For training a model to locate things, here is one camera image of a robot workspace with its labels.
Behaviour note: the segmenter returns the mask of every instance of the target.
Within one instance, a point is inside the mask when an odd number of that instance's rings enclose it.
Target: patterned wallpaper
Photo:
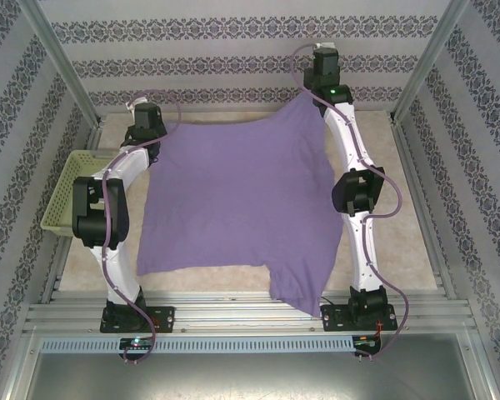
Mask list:
[[[13,0],[0,0],[0,384],[58,240],[40,223],[90,127]]]
[[[277,109],[289,55],[333,41],[358,108],[391,110],[448,0],[41,0],[100,113],[164,88],[188,111]],[[309,63],[302,52],[296,69]]]
[[[500,0],[470,2],[402,121],[500,387]]]

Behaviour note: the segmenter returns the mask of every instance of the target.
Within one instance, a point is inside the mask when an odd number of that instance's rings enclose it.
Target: metal slotted strip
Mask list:
[[[46,354],[115,353],[117,337],[47,338]],[[351,336],[314,337],[162,337],[153,353],[331,353],[353,351]]]

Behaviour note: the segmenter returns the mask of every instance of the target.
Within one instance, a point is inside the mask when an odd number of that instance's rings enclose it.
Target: fabric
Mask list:
[[[343,231],[324,122],[300,94],[263,120],[183,124],[150,168],[137,274],[266,264],[270,293],[319,316]]]

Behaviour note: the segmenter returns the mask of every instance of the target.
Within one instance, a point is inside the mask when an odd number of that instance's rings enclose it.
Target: basket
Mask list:
[[[65,168],[53,190],[41,221],[41,228],[59,236],[73,235],[73,183],[77,177],[89,177],[107,166],[116,151],[75,150],[68,156]]]

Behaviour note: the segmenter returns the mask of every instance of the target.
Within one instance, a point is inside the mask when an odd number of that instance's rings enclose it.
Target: wire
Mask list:
[[[382,340],[382,337],[380,336],[381,333],[382,333],[382,328],[383,328],[383,324],[378,319],[377,322],[376,322],[376,334],[374,335],[377,338],[376,339],[376,343],[378,343],[378,342],[380,342]]]
[[[162,96],[169,98],[170,101],[176,105],[177,122],[176,122],[176,125],[171,129],[169,134],[176,132],[176,130],[178,129],[178,127],[180,126],[180,123],[182,121],[182,109],[180,107],[180,103],[172,94],[165,92],[164,90],[157,90],[157,89],[145,90],[143,92],[136,94],[133,97],[133,99],[130,100],[130,102],[128,104],[131,104],[131,102],[133,102],[137,98],[144,96],[145,94],[149,94],[149,93],[161,94]],[[102,245],[102,272],[103,272],[103,276],[106,278],[106,281],[107,281],[107,284],[109,285],[109,287],[122,300],[124,300],[124,302],[126,302],[126,304],[128,306],[133,308],[136,312],[138,312],[147,321],[148,325],[150,326],[150,330],[152,331],[152,336],[149,337],[149,339],[152,339],[152,344],[151,344],[150,348],[139,359],[134,360],[133,361],[134,364],[139,364],[141,361],[143,361],[145,358],[147,358],[150,355],[150,353],[152,352],[152,350],[154,349],[154,346],[156,344],[156,327],[154,326],[152,319],[140,307],[138,307],[132,300],[127,298],[120,290],[118,290],[118,287],[113,283],[113,281],[109,277],[108,265],[107,265],[107,259],[108,259],[107,251],[108,251],[109,241],[111,239],[111,217],[110,217],[111,216],[111,205],[109,203],[109,196],[108,196],[108,176],[111,173],[111,171],[113,170],[113,167],[115,165],[117,165],[117,163],[121,159],[125,158],[129,153],[136,152],[137,150],[140,150],[141,148],[145,148],[146,146],[150,146],[151,144],[157,143],[157,142],[161,141],[161,139],[163,139],[163,138],[158,137],[157,139],[153,139],[153,140],[150,140],[148,142],[139,144],[138,146],[134,146],[131,149],[127,150],[126,152],[121,152],[107,165],[106,171],[104,172],[104,174],[102,176],[102,196],[103,196],[104,205],[105,205],[104,216],[106,218],[106,239]],[[129,361],[129,359],[126,357],[128,354],[128,350],[129,350],[129,348],[127,347],[124,350],[124,354],[122,355],[125,363],[128,363],[128,361]]]
[[[325,298],[324,296],[321,296],[321,298],[323,298],[324,300],[326,300],[328,303],[332,304],[333,306],[335,305],[331,300],[328,300],[327,298]]]
[[[297,48],[292,54],[291,54],[291,58],[290,58],[290,62],[291,62],[291,75],[292,75],[292,78],[294,79],[294,82],[297,83],[297,85],[305,92],[307,93],[309,96],[311,96],[314,100],[317,100],[319,103],[325,105],[326,107],[328,108],[331,108],[335,113],[337,113],[337,115],[344,121],[344,123],[347,125],[348,127],[348,130],[350,131],[350,134],[352,135],[352,141],[353,141],[353,145],[356,149],[356,154],[357,154],[357,158],[358,158],[358,161],[368,170],[372,171],[373,173],[377,174],[379,177],[383,178],[384,180],[386,180],[387,182],[389,182],[389,184],[392,186],[392,188],[394,189],[394,191],[396,192],[397,194],[397,206],[396,208],[391,211],[390,213],[388,214],[379,214],[379,215],[374,215],[374,214],[368,214],[363,220],[362,220],[362,247],[363,247],[363,253],[365,255],[365,258],[367,259],[367,262],[368,262],[368,266],[370,267],[370,269],[372,269],[372,272],[374,273],[374,275],[376,275],[376,277],[382,281],[383,284],[387,285],[388,287],[390,287],[391,289],[393,289],[395,292],[397,292],[398,294],[400,294],[400,296],[402,296],[403,298],[403,301],[405,303],[405,312],[403,314],[403,319],[402,321],[400,322],[400,325],[398,326],[397,328],[397,331],[394,333],[394,335],[392,335],[392,338],[391,340],[389,341],[389,343],[387,344],[387,346],[385,346],[384,348],[382,348],[382,350],[380,350],[376,356],[374,357],[379,357],[382,353],[384,353],[385,351],[387,351],[387,349],[393,344],[393,342],[396,340],[396,338],[398,337],[398,334],[402,331],[404,325],[406,324],[406,321],[408,320],[408,315],[409,315],[409,301],[408,301],[408,296],[406,296],[406,293],[404,293],[402,290],[400,290],[398,287],[394,286],[393,284],[391,284],[388,280],[386,280],[380,273],[379,271],[374,267],[374,264],[373,264],[373,261],[370,259],[370,256],[368,254],[368,248],[367,248],[367,220],[369,218],[373,218],[373,219],[383,219],[383,218],[390,218],[390,217],[394,217],[396,214],[398,214],[398,212],[400,211],[400,209],[402,208],[402,204],[403,204],[403,199],[402,199],[402,193],[400,192],[400,188],[398,187],[398,185],[390,178],[388,177],[387,175],[385,175],[384,173],[378,171],[375,167],[372,167],[371,165],[368,165],[368,163],[365,162],[365,160],[363,159],[363,156],[361,154],[361,150],[359,148],[359,143],[358,143],[358,138],[356,137],[356,133],[354,131],[354,128],[353,128],[353,124],[352,124],[352,121],[350,121],[348,119],[348,117],[343,113],[341,112],[339,109],[337,109],[334,105],[332,105],[331,103],[321,99],[319,96],[313,94],[309,89],[307,89],[306,87],[303,86],[303,84],[298,80],[297,76],[296,76],[296,73],[295,73],[295,70],[294,70],[294,58],[296,57],[296,55],[298,54],[298,52],[300,52],[300,50],[304,49],[304,48],[312,48],[313,47],[313,43],[308,43],[308,44],[303,44],[302,46],[300,46],[299,48]]]

